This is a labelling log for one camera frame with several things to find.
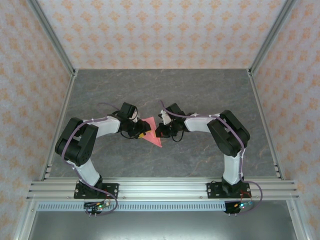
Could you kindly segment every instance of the orange floral pattern wall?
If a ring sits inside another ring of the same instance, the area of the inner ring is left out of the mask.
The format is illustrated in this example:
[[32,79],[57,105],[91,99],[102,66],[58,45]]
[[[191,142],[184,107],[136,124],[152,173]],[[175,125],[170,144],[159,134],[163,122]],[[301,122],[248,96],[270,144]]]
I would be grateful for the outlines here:
[[320,239],[320,1],[298,0],[254,76],[280,161]]
[[0,238],[40,177],[70,79],[26,0],[0,2]]
[[285,0],[40,0],[80,69],[248,68]]

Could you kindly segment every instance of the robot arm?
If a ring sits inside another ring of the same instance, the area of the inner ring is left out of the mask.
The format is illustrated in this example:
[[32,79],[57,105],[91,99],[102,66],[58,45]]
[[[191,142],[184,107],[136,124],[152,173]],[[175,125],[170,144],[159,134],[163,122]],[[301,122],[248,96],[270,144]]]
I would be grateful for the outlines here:
[[[186,114],[178,107],[176,103],[166,108],[170,113],[186,116]],[[239,120],[234,116],[234,114],[225,110],[219,114],[213,115],[198,115],[196,113],[189,113],[188,118],[178,117],[171,115],[166,111],[162,110],[159,117],[162,118],[163,123],[159,124],[155,133],[158,138],[168,138],[175,137],[178,132],[205,132],[211,133],[218,148],[224,155],[224,173],[222,181],[225,181],[225,187],[232,190],[241,179],[240,175],[243,176],[242,172],[239,174],[240,169],[240,154],[241,145],[235,136],[215,117],[223,119],[240,137],[247,147],[248,140],[250,139],[250,134],[245,129],[245,127],[239,122]]]
[[[85,121],[86,120],[81,120],[76,117],[70,119],[55,145],[55,152],[58,155],[62,155],[73,131]],[[65,151],[64,160],[66,160],[69,165],[72,165],[72,168],[77,170],[79,177],[83,181],[90,186],[102,189],[103,179],[91,161],[91,154],[96,138],[107,134],[127,132],[131,139],[138,139],[150,130],[150,125],[138,118],[137,108],[125,102],[119,111],[108,115],[102,120],[88,122],[82,126],[71,139]],[[81,187],[88,188],[85,184],[82,184]],[[96,195],[99,194],[95,190],[87,190]]]

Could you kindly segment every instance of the red triangular object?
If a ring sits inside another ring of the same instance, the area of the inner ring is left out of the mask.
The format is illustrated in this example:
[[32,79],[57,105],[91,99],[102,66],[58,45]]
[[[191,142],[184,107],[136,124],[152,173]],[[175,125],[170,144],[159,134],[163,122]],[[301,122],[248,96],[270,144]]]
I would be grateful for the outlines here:
[[149,117],[146,119],[142,119],[143,121],[146,121],[150,127],[151,127],[151,131],[147,132],[146,135],[144,137],[142,137],[143,139],[149,141],[150,143],[153,143],[155,145],[157,145],[158,147],[162,148],[161,145],[161,140],[160,138],[156,137],[156,122],[155,122],[155,118]]

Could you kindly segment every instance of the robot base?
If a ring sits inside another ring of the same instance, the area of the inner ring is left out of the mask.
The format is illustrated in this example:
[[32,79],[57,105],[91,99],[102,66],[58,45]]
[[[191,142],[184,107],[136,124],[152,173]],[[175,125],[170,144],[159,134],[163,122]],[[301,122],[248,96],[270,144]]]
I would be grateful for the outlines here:
[[206,193],[208,199],[249,199],[251,197],[251,190],[249,183],[242,181],[234,185],[230,185],[222,177],[221,182],[209,182],[206,184]]
[[[118,183],[101,183],[98,187],[101,190],[107,191],[118,198],[119,192],[119,184]],[[74,199],[106,199],[109,195],[105,195],[100,191],[96,191],[87,185],[83,184],[82,182],[78,182],[75,185],[74,190]]]

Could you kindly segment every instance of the gray marble tabletop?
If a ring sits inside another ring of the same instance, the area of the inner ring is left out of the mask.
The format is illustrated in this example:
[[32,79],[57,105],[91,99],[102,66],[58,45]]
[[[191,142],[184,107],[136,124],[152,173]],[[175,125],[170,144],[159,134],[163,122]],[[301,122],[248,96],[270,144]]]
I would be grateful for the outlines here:
[[[137,106],[141,118],[177,103],[185,112],[217,114],[230,110],[251,135],[244,155],[247,177],[276,176],[266,133],[245,69],[105,69],[79,70],[63,128],[70,118],[91,119],[114,112],[123,102]],[[161,139],[162,148],[144,139],[109,134],[95,142],[92,162],[103,177],[221,177],[224,157],[211,134],[186,132],[181,142]],[[54,155],[50,177],[74,177],[72,169]]]

